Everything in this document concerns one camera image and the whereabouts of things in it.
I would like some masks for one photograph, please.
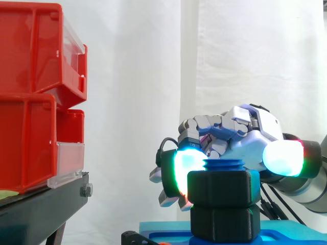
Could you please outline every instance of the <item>blue base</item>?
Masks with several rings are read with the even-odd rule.
[[[143,222],[139,225],[139,232],[155,242],[168,242],[172,245],[214,244],[193,237],[190,232],[190,222]],[[327,234],[322,234],[290,220],[261,221],[260,236],[249,244],[327,245]]]

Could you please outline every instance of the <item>robotic arm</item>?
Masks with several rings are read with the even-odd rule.
[[[327,212],[327,163],[321,166],[321,151],[318,143],[306,141],[306,145],[315,153],[314,161],[310,161],[310,164],[315,167],[307,168],[316,172],[313,173],[315,178],[277,175],[264,165],[263,152],[269,143],[297,139],[289,134],[283,135],[278,119],[267,109],[252,104],[235,106],[223,115],[200,115],[187,119],[178,130],[179,150],[196,148],[204,152],[208,159],[242,159],[246,168],[260,172],[263,183],[273,186],[314,212]],[[161,166],[158,161],[157,165],[150,173],[150,180],[155,183],[162,181]],[[182,211],[187,211],[192,206],[187,200],[187,195],[181,193],[176,197],[167,195],[164,190],[159,196],[162,207],[168,207],[177,200]]]

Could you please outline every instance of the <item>black shelf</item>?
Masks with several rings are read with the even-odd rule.
[[[88,200],[88,173],[56,189],[43,188],[0,201],[0,244],[60,244],[65,222]]]

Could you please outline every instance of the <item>black 3d-printed block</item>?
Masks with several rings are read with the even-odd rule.
[[[260,175],[253,170],[191,171],[188,199],[204,207],[249,207],[260,200]]]
[[[251,242],[260,233],[260,210],[249,208],[191,208],[191,232],[219,243]]]

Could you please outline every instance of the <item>black clamp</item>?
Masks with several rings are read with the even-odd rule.
[[[135,231],[125,231],[122,234],[122,245],[159,245],[158,243],[138,234]]]

